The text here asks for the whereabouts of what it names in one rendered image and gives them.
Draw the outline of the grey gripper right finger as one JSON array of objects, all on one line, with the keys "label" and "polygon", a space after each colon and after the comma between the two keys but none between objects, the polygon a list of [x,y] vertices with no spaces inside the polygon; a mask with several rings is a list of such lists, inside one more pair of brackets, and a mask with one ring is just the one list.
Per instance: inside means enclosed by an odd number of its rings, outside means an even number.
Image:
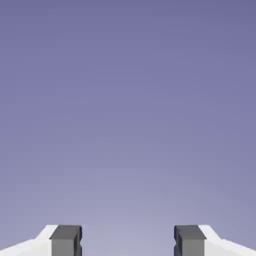
[{"label": "grey gripper right finger", "polygon": [[174,226],[173,256],[256,256],[256,250],[222,239],[207,224]]}]

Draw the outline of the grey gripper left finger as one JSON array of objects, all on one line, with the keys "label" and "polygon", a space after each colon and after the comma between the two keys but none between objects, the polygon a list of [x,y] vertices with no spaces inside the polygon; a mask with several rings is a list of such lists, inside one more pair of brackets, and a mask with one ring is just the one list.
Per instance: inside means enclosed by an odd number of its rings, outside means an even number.
[{"label": "grey gripper left finger", "polygon": [[48,224],[37,237],[0,250],[0,256],[83,256],[83,228]]}]

